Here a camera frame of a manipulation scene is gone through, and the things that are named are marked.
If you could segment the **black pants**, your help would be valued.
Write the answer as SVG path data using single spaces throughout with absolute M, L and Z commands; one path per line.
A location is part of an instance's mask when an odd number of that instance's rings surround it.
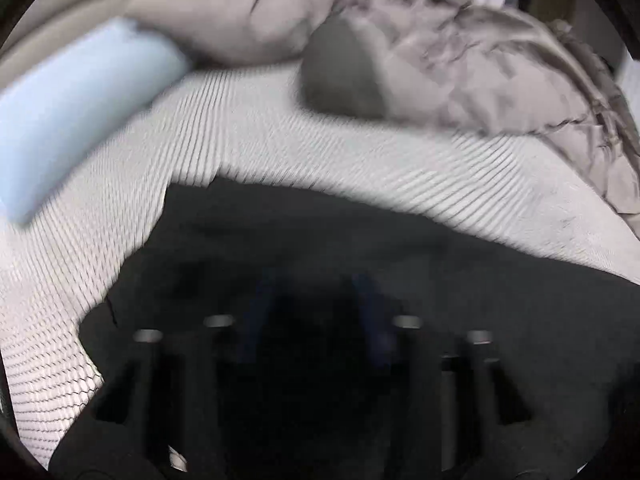
M 280 274 L 256 359 L 257 282 Z M 375 366 L 352 278 L 395 330 Z M 174 184 L 78 336 L 114 477 L 634 479 L 639 289 L 416 214 L 226 178 Z

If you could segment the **light blue pillow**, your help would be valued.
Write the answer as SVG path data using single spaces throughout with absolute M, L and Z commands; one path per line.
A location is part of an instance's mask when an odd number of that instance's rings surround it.
M 126 18 L 93 29 L 1 92 L 1 213 L 24 224 L 86 156 L 181 79 L 189 58 Z

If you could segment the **grey crumpled duvet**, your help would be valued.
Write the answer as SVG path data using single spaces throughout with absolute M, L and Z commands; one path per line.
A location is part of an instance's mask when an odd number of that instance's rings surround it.
M 381 120 L 540 136 L 638 228 L 638 129 L 606 65 L 565 23 L 472 0 L 131 0 L 126 13 L 227 66 L 302 62 L 311 34 L 344 18 L 373 60 Z

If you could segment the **white honeycomb bed sheet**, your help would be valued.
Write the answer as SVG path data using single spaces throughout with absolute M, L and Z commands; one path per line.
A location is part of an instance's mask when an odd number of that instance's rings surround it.
M 187 76 L 28 226 L 2 224 L 1 353 L 18 434 L 39 463 L 102 382 L 78 321 L 146 240 L 172 181 L 322 188 L 638 280 L 638 238 L 543 140 L 314 114 L 296 103 L 296 76 L 292 65 Z

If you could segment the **dark grey round cushion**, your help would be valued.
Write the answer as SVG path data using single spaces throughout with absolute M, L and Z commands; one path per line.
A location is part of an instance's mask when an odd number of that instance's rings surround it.
M 339 16 L 330 16 L 311 34 L 298 80 L 300 99 L 318 113 L 367 120 L 386 115 L 371 55 Z

